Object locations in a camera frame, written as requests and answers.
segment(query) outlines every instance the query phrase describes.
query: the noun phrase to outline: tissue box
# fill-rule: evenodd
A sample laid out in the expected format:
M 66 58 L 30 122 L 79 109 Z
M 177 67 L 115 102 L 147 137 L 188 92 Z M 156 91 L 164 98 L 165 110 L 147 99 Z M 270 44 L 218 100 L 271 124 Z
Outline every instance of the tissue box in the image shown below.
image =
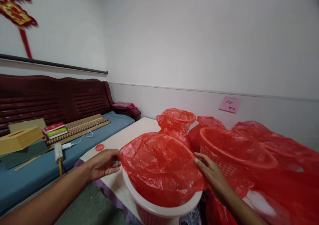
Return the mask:
M 23 150 L 43 136 L 40 127 L 17 130 L 0 138 L 0 155 Z

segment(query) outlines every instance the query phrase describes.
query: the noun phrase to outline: green box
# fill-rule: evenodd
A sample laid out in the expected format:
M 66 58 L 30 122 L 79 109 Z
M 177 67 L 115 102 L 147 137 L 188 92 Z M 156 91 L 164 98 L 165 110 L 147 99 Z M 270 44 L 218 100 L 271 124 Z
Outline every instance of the green box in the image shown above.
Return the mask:
M 11 169 L 47 151 L 47 144 L 44 142 L 43 139 L 39 139 L 23 150 L 1 156 L 0 160 L 1 164 L 3 164 L 7 169 Z

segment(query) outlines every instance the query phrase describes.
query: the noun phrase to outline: tassel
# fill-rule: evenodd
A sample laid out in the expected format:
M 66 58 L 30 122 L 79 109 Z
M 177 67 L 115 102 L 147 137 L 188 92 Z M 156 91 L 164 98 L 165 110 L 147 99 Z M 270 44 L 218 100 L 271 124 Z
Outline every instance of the tassel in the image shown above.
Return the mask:
M 18 28 L 19 28 L 19 31 L 20 31 L 20 34 L 21 34 L 21 38 L 22 38 L 22 41 L 23 41 L 23 44 L 24 44 L 24 48 L 26 49 L 28 58 L 32 59 L 32 55 L 31 55 L 31 51 L 30 51 L 30 48 L 29 48 L 29 43 L 28 43 L 28 38 L 27 38 L 26 31 L 25 31 L 24 27 L 18 26 Z

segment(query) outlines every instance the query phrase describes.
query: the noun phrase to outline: floor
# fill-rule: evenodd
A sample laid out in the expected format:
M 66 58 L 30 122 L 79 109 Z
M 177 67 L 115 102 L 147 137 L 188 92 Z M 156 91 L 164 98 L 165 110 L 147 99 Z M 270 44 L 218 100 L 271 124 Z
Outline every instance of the floor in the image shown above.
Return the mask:
M 125 222 L 122 210 L 112 202 L 93 183 L 89 184 L 80 196 L 63 213 L 55 225 L 115 225 Z

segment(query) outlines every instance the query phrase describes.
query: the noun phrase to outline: hand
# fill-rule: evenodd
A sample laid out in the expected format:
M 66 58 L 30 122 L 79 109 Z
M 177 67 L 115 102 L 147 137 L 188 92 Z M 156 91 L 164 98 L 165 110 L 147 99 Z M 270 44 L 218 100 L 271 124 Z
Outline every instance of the hand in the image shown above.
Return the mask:
M 215 164 L 207 155 L 200 153 L 195 153 L 195 155 L 197 157 L 194 159 L 195 163 L 206 177 L 217 198 L 223 203 L 227 193 L 233 192 L 232 188 L 228 184 L 218 165 Z
M 90 169 L 90 181 L 98 180 L 106 175 L 120 170 L 121 162 L 117 155 L 122 154 L 119 150 L 106 149 L 89 159 L 84 164 Z

